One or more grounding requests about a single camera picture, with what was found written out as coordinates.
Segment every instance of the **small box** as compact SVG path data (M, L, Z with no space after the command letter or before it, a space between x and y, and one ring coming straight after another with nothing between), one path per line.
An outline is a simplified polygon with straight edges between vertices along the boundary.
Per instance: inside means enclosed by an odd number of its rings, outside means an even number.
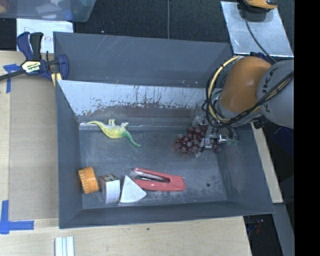
M99 177L104 202L106 204L117 203L120 197L120 180L113 174Z

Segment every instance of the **blue tape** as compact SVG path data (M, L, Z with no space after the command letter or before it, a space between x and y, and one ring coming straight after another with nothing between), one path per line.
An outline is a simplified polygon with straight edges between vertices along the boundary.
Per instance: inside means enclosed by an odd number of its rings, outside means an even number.
M0 219L0 234L7 235L10 231L15 230L33 230L34 220L9 221L8 211L9 201L2 201L1 219Z
M4 65L3 68L8 74L13 71L22 70L22 68L17 64ZM6 81L6 93L8 94L10 92L11 92L11 78L8 78Z

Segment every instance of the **bin floor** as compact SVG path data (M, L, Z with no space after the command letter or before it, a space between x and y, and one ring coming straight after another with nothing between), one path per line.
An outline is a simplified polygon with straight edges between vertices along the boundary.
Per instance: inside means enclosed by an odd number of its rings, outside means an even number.
M193 153L181 154L173 149L179 133L185 129L160 128L130 130L133 139L141 144L135 147L126 138L112 139L100 130L80 129L81 165L92 166L97 178L113 174L121 180L130 176L134 167L184 177L186 189L179 192L148 191L135 206L183 203L217 202L227 200L221 176L218 155L205 150L196 158ZM105 204L100 191L83 194L83 208L117 207Z

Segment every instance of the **grapes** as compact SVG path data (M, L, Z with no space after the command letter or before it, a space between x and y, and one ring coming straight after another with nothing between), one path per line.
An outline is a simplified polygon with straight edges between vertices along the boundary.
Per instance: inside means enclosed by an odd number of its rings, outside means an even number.
M178 135L178 139L179 139L179 140L182 140L184 137L185 137L185 136L184 136L182 133L180 133L180 134Z
M200 151L200 148L197 145L192 146L191 152L192 153L198 153Z
M186 143L186 146L190 149L190 148L192 148L193 147L193 143L192 143L192 141L188 141L187 143Z
M182 146L180 150L181 150L182 153L187 153L188 152L188 147L187 146Z
M178 134L177 139L173 144L173 148L183 154L196 154L200 152L200 143L202 139L206 136L208 128L208 125L198 125L189 127L186 130L186 135L182 133ZM212 143L212 150L215 153L222 152L221 146L217 145L216 142Z

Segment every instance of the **clamp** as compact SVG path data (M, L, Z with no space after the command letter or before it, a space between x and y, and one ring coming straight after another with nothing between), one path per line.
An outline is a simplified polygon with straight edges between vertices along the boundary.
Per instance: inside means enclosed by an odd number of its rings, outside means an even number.
M41 32L30 33L26 31L17 37L16 44L20 52L23 53L25 61L20 65L20 70L0 76L0 81L22 74L46 78L53 83L55 83L56 75L59 79L67 79L69 64L66 55L58 55L57 59L51 61L48 61L48 58L47 61L42 59L40 49L43 36L44 34ZM50 71L50 66L56 64L59 64L59 72L53 73Z

